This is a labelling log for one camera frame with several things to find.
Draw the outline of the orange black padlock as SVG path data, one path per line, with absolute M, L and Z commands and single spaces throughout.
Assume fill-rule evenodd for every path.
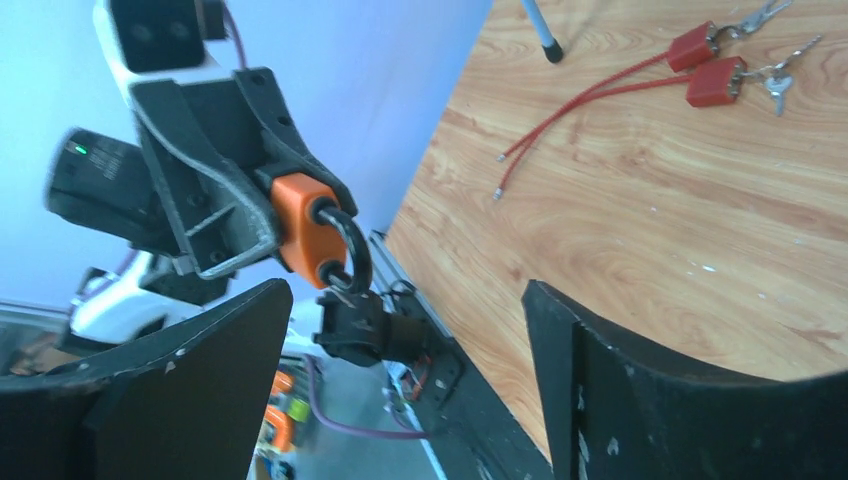
M 370 289 L 372 260 L 366 239 L 333 190 L 304 174 L 275 178 L 270 200 L 282 227 L 284 264 L 318 289 L 359 295 Z

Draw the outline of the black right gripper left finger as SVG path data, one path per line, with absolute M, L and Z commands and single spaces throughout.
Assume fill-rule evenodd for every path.
M 267 280 L 141 339 L 1 380 L 5 479 L 244 479 L 293 296 Z

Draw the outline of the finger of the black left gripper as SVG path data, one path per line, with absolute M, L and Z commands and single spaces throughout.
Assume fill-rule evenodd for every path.
M 302 173 L 328 186 L 340 208 L 357 216 L 359 209 L 349 188 L 306 146 L 273 72 L 266 67 L 237 70 L 233 79 L 258 123 L 263 156 L 248 171 L 260 188 L 268 191 L 275 178 Z
M 129 94 L 143 157 L 186 267 L 211 280 L 271 255 L 280 227 L 252 176 L 267 156 L 235 81 L 149 81 Z

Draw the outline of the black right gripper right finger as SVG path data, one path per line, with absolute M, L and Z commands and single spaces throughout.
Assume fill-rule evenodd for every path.
M 781 382 L 710 364 L 549 284 L 522 295 L 558 479 L 843 479 L 847 375 Z

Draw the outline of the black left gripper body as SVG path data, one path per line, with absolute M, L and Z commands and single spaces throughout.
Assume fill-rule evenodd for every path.
M 233 73 L 200 82 L 173 81 L 235 81 Z M 183 263 L 143 157 L 132 103 L 130 113 L 137 133 L 133 143 L 85 128 L 75 128 L 65 136 L 47 177 L 46 207 L 72 224 Z

